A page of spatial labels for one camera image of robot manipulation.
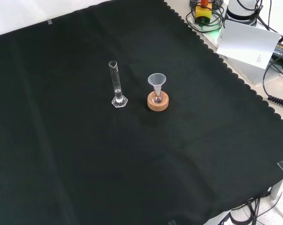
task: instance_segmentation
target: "red object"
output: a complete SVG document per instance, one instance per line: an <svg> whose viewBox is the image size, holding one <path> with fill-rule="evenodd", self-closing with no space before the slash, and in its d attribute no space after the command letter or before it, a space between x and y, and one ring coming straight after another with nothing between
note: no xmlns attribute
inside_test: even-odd
<svg viewBox="0 0 283 225"><path fill-rule="evenodd" d="M209 0L201 0L201 6L207 6L209 4Z"/></svg>

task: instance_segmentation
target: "round wooden stand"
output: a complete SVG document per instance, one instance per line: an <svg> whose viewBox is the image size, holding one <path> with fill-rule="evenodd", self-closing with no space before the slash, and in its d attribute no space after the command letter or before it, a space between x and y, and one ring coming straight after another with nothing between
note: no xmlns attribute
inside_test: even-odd
<svg viewBox="0 0 283 225"><path fill-rule="evenodd" d="M163 92L165 100L162 103L154 103L152 102L152 95L153 95L154 91L151 92L148 96L147 96L147 105L149 106L149 108L153 111L163 111L168 107L168 95L167 93Z"/></svg>

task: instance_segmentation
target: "white paper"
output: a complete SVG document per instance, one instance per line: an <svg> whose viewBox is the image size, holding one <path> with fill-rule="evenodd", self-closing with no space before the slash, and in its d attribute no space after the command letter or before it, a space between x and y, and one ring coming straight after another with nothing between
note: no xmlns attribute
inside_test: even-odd
<svg viewBox="0 0 283 225"><path fill-rule="evenodd" d="M280 34L226 20L217 53L265 69Z"/></svg>

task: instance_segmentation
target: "black cloth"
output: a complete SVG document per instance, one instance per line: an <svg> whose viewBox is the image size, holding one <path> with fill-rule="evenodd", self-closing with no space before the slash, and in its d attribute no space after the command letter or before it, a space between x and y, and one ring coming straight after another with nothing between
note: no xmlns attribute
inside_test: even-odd
<svg viewBox="0 0 283 225"><path fill-rule="evenodd" d="M283 178L283 120L163 1L52 21L0 36L0 225L202 225Z"/></svg>

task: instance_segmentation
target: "plastic funnel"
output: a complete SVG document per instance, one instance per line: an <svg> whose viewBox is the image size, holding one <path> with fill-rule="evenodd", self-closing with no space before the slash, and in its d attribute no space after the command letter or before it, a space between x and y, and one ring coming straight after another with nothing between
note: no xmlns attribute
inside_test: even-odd
<svg viewBox="0 0 283 225"><path fill-rule="evenodd" d="M154 87L156 94L160 95L161 87L166 81L166 76L164 74L152 74L147 80Z"/></svg>

